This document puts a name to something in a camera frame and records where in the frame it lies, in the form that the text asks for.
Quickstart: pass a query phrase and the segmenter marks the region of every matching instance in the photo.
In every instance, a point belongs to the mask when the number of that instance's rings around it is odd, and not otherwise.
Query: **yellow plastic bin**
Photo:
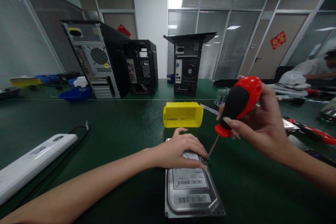
[[[197,102],[167,102],[163,108],[165,128],[198,128],[202,124],[203,107]]]
[[[9,80],[9,82],[13,86],[17,87],[27,87],[27,86],[33,86],[33,85],[42,85],[42,81],[39,78],[35,77],[27,77],[27,78],[12,78]]]

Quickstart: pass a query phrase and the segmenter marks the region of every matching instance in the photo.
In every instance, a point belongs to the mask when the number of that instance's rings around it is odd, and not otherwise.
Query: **screwdriver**
[[[225,100],[224,111],[220,116],[218,125],[215,126],[218,137],[209,151],[208,159],[220,137],[231,136],[231,128],[223,118],[229,117],[232,120],[239,120],[250,112],[260,98],[261,86],[262,83],[258,77],[247,76],[238,81],[230,90]]]

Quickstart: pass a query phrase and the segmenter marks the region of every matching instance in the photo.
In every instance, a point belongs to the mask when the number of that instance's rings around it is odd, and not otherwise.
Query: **red decoration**
[[[118,32],[124,33],[126,36],[130,37],[130,32],[126,30],[126,28],[123,25],[120,25],[118,27]]]
[[[273,50],[277,49],[279,46],[281,46],[283,43],[287,41],[285,32],[280,32],[277,36],[275,36],[273,39],[271,39],[271,45]]]

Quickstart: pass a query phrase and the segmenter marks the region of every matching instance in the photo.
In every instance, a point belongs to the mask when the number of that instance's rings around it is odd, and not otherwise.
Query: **white pillar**
[[[166,78],[168,41],[168,0],[134,0],[138,39],[156,45],[159,78]]]

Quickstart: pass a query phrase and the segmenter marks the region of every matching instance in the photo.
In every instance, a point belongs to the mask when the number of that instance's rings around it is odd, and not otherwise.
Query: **person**
[[[302,72],[306,79],[336,78],[336,50],[329,50],[324,58],[302,62],[291,71]]]
[[[272,88],[262,85],[260,107],[256,106],[243,119],[224,120],[232,128],[234,137],[243,136],[269,159],[336,196],[336,168],[301,151],[288,140]],[[53,188],[10,213],[0,224],[72,223],[104,195],[141,171],[152,167],[205,169],[201,162],[183,157],[184,151],[197,152],[205,159],[208,156],[195,136],[180,134],[185,131],[187,129],[178,128],[167,142],[105,164]]]

